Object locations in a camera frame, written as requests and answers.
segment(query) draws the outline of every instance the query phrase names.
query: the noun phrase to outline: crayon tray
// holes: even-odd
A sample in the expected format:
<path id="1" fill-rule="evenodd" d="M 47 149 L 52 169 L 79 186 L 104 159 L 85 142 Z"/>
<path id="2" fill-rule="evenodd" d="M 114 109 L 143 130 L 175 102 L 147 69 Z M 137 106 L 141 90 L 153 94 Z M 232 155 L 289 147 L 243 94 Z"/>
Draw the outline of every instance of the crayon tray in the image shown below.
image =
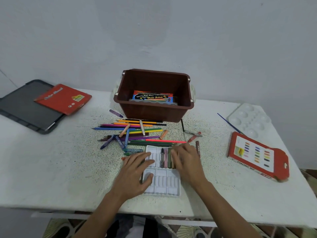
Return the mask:
<path id="1" fill-rule="evenodd" d="M 147 194 L 163 194 L 180 196 L 180 176 L 176 169 L 161 168 L 161 150 L 166 147 L 156 147 L 148 145 L 146 152 L 151 152 L 151 155 L 146 160 L 155 160 L 143 172 L 143 182 L 149 174 L 153 174 L 152 184 L 146 189 Z"/>
<path id="2" fill-rule="evenodd" d="M 261 142 L 271 125 L 271 119 L 251 104 L 244 103 L 227 120 L 251 139 Z"/>

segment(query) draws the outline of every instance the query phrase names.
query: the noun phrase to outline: brown container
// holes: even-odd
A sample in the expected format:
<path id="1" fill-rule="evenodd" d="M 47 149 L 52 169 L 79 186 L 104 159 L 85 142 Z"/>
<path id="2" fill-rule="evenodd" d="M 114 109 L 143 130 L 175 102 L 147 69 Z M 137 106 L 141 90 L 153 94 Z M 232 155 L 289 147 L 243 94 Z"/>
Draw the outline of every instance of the brown container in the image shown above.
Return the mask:
<path id="1" fill-rule="evenodd" d="M 194 107 L 189 87 L 190 77 L 183 73 L 171 73 L 142 69 L 122 72 L 122 80 L 114 101 L 119 103 L 129 119 L 163 120 L 179 122 L 188 109 Z M 136 102 L 132 99 L 134 90 L 173 94 L 178 105 Z"/>

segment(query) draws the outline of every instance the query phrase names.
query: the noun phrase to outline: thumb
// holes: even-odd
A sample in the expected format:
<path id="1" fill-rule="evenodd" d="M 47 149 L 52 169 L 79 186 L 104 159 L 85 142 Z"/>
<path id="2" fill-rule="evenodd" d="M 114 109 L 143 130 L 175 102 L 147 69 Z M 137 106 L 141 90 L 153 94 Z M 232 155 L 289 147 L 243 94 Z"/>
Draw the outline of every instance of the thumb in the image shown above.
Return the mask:
<path id="1" fill-rule="evenodd" d="M 172 154 L 172 158 L 173 158 L 173 161 L 175 163 L 176 169 L 180 170 L 183 167 L 183 165 L 182 165 L 182 162 L 180 161 L 178 154 L 173 149 L 171 150 L 171 154 Z"/>
<path id="2" fill-rule="evenodd" d="M 141 184 L 142 193 L 144 193 L 145 190 L 152 184 L 152 180 L 153 180 L 153 174 L 151 173 L 149 174 L 147 179 L 143 182 L 143 184 Z"/>

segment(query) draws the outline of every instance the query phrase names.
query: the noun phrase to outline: person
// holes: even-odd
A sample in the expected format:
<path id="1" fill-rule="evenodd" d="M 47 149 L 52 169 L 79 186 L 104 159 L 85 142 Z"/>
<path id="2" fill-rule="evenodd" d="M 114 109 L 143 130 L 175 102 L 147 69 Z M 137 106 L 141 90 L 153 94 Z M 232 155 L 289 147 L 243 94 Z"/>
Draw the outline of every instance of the person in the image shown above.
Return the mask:
<path id="1" fill-rule="evenodd" d="M 175 237 L 151 217 L 128 214 L 116 216 L 125 201 L 144 193 L 151 185 L 153 174 L 140 183 L 143 171 L 154 163 L 154 160 L 145 160 L 150 154 L 141 152 L 126 157 L 111 190 L 73 238 L 104 238 L 105 235 L 120 238 Z M 261 238 L 206 179 L 194 146 L 189 143 L 175 146 L 171 154 L 181 180 L 188 182 L 200 196 L 224 238 Z"/>

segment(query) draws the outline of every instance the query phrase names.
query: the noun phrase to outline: table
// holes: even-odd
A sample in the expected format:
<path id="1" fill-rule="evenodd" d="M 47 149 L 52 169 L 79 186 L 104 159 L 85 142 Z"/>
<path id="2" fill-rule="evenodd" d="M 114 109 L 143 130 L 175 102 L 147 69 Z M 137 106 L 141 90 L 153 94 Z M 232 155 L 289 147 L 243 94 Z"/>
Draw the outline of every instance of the table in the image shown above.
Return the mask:
<path id="1" fill-rule="evenodd" d="M 48 135 L 0 116 L 0 206 L 93 211 L 109 191 L 123 152 L 116 142 L 100 150 L 97 140 L 113 131 L 91 128 L 118 119 L 109 108 L 121 109 L 110 92 L 81 91 L 93 98 Z M 199 141 L 206 177 L 249 222 L 317 228 L 317 200 L 273 126 L 267 145 L 289 155 L 288 182 L 274 182 L 226 158 L 233 129 L 216 113 L 226 117 L 238 105 L 197 100 L 183 118 L 186 129 L 204 134 Z M 168 127 L 168 139 L 184 139 L 180 123 Z M 179 198 L 141 195 L 125 202 L 120 212 L 211 219 L 185 183 Z"/>

